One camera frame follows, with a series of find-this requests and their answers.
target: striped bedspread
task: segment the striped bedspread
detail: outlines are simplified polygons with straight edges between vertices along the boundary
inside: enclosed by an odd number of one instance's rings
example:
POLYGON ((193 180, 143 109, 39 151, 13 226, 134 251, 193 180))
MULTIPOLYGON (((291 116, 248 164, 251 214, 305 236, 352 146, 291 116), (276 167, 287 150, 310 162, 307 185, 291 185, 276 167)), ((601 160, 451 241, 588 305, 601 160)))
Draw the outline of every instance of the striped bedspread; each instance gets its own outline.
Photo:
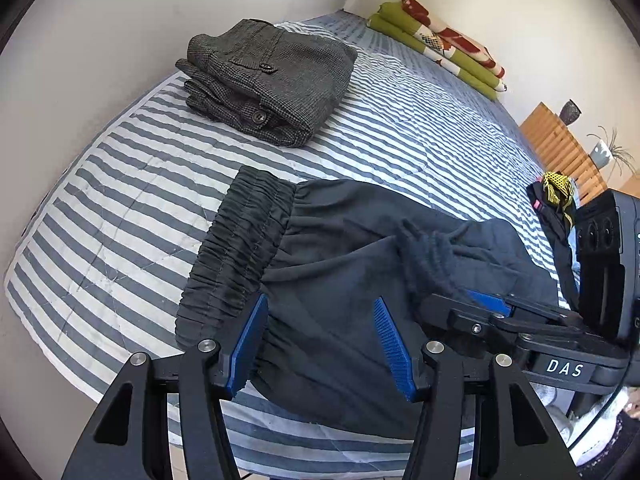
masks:
MULTIPOLYGON (((242 164, 292 182, 353 178, 462 218, 504 218, 555 276, 524 193, 540 168, 499 105, 409 49, 385 47, 387 38, 346 13, 282 27, 358 50, 344 101, 308 146, 274 147, 196 115, 177 73, 107 126, 27 227, 5 275, 7 297, 46 357, 92 399, 132 352, 179 353, 180 294, 242 164)), ((301 420, 250 384, 223 412, 238 466, 265 476, 401 476, 411 447, 301 420)), ((169 416, 179 445, 177 399, 169 416)), ((473 430, 463 431, 460 463, 472 441, 473 430)))

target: wooden headboard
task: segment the wooden headboard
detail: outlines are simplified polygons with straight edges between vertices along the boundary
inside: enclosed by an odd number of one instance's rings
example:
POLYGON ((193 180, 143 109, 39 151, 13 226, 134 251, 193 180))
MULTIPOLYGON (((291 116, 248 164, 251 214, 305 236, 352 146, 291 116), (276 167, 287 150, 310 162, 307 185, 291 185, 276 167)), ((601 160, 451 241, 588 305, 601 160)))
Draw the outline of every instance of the wooden headboard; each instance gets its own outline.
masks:
POLYGON ((544 104, 540 103, 520 125, 533 151, 546 171, 572 177, 578 184, 580 204, 597 197, 607 189, 591 157, 575 140, 569 128, 544 104))

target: plant pot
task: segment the plant pot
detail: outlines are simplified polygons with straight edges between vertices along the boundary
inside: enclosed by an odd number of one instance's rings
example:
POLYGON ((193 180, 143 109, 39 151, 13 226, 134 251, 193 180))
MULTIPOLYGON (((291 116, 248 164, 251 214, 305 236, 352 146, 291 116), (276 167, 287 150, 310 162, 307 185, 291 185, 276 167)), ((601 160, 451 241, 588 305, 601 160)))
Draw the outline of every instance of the plant pot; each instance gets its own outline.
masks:
POLYGON ((596 165, 596 168, 598 168, 599 170, 604 168, 613 160, 613 155, 611 155, 609 147, 602 139, 600 139, 596 143, 589 156, 591 157, 593 163, 596 165))
POLYGON ((560 120, 568 126, 571 123, 575 123, 581 113, 580 108, 578 108, 577 105, 569 99, 560 111, 560 120))

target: camera lens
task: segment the camera lens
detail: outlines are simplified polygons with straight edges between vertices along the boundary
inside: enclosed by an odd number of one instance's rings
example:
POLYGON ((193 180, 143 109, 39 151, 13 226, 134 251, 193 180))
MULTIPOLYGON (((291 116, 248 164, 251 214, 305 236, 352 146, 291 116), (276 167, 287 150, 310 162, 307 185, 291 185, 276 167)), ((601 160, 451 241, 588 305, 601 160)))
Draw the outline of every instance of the camera lens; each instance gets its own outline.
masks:
POLYGON ((613 224, 608 218, 604 221, 604 232, 602 238, 605 247, 611 247, 611 244, 613 243, 613 224))
POLYGON ((588 244, 592 251, 595 251, 598 247, 598 226, 595 222, 589 224, 588 244))

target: blue gripper pad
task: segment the blue gripper pad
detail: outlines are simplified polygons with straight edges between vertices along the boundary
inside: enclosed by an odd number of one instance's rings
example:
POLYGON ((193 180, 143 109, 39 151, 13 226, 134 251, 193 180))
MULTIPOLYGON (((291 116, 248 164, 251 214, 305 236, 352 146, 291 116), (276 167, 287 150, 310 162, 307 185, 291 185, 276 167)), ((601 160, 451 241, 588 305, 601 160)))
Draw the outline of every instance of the blue gripper pad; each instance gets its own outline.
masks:
POLYGON ((396 381, 396 387, 409 402, 415 402, 417 387, 414 381, 414 360, 402 341, 398 328, 382 298, 378 298, 374 302, 373 316, 389 369, 396 381))
POLYGON ((511 307, 500 298, 482 294, 482 292, 476 292, 474 290, 468 290, 467 293, 473 300, 484 306, 487 310, 502 314, 504 317, 511 317, 511 307))
POLYGON ((229 377, 226 380, 225 390, 232 398, 244 388, 249 378, 255 355, 262 341, 262 333, 267 323, 268 314, 267 297, 261 294, 231 354, 229 377))

